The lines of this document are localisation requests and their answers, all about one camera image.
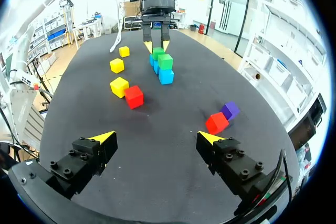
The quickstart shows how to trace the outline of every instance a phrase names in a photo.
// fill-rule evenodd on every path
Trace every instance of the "green cube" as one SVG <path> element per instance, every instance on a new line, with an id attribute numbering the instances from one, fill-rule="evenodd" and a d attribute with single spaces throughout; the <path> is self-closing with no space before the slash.
<path id="1" fill-rule="evenodd" d="M 153 59 L 154 60 L 158 60 L 159 55 L 164 55 L 164 54 L 165 54 L 165 52 L 164 52 L 163 48 L 161 48 L 161 47 L 154 47 L 153 48 Z"/>
<path id="2" fill-rule="evenodd" d="M 160 55 L 159 56 L 159 67 L 160 70 L 173 69 L 173 58 L 170 55 Z"/>

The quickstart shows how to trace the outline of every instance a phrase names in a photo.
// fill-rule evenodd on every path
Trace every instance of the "red fire extinguisher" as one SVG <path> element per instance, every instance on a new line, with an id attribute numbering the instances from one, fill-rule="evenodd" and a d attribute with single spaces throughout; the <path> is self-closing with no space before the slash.
<path id="1" fill-rule="evenodd" d="M 205 27 L 205 26 L 204 26 L 203 24 L 200 24 L 199 26 L 200 26 L 200 27 L 199 27 L 198 33 L 199 33 L 199 34 L 203 34 L 203 33 L 204 33 L 204 27 Z"/>

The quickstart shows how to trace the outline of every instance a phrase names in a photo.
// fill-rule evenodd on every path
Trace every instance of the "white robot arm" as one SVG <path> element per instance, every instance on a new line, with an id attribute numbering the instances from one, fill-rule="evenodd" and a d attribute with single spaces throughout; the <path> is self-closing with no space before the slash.
<path id="1" fill-rule="evenodd" d="M 3 76 L 0 77 L 0 108 L 9 122 L 9 126 L 5 124 L 5 120 L 0 123 L 0 141 L 2 142 L 10 143 L 15 139 L 18 144 L 25 142 L 39 150 L 39 141 L 41 139 L 44 119 L 32 106 L 36 92 L 32 91 L 31 87 L 34 85 L 32 82 L 35 82 L 35 79 L 33 76 L 25 76 L 26 62 L 29 43 L 34 34 L 32 21 L 54 1 L 55 0 L 43 0 L 35 11 L 22 23 L 14 35 L 17 39 L 17 43 L 13 49 L 9 85 Z M 167 31 L 168 22 L 170 23 L 169 13 L 175 9 L 174 0 L 172 1 L 141 0 L 144 42 L 149 52 L 152 52 L 152 39 L 148 23 L 150 24 L 152 21 L 162 22 L 162 30 L 164 30 L 162 33 L 162 47 L 166 50 L 169 44 L 170 38 L 169 32 Z M 110 52 L 112 52 L 121 41 L 121 29 L 124 17 L 123 2 L 121 5 L 118 5 L 118 12 L 119 32 Z"/>

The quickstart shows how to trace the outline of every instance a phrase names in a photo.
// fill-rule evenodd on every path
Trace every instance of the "blue cube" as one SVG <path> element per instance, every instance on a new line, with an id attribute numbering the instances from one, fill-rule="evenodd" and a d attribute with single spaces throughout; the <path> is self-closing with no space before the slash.
<path id="1" fill-rule="evenodd" d="M 159 80 L 162 85 L 172 84 L 174 81 L 174 72 L 171 69 L 160 70 Z"/>
<path id="2" fill-rule="evenodd" d="M 154 67 L 153 55 L 149 55 L 149 63 L 151 64 L 152 67 Z"/>
<path id="3" fill-rule="evenodd" d="M 159 74 L 159 72 L 160 72 L 160 67 L 159 67 L 159 63 L 158 63 L 157 60 L 154 61 L 153 68 L 154 68 L 154 72 L 155 72 L 156 74 Z"/>

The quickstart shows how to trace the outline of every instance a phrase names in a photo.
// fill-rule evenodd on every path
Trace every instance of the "yellow cube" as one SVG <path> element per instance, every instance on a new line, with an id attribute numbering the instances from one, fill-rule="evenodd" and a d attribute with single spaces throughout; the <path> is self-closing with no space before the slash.
<path id="1" fill-rule="evenodd" d="M 114 73 L 120 73 L 122 70 L 125 69 L 124 67 L 124 61 L 121 59 L 114 59 L 113 61 L 110 61 L 111 70 Z"/>
<path id="2" fill-rule="evenodd" d="M 110 85 L 112 92 L 119 98 L 123 98 L 125 96 L 124 90 L 130 87 L 128 81 L 121 77 L 116 78 Z"/>
<path id="3" fill-rule="evenodd" d="M 120 47 L 119 54 L 122 58 L 127 57 L 130 55 L 130 48 L 129 47 Z"/>

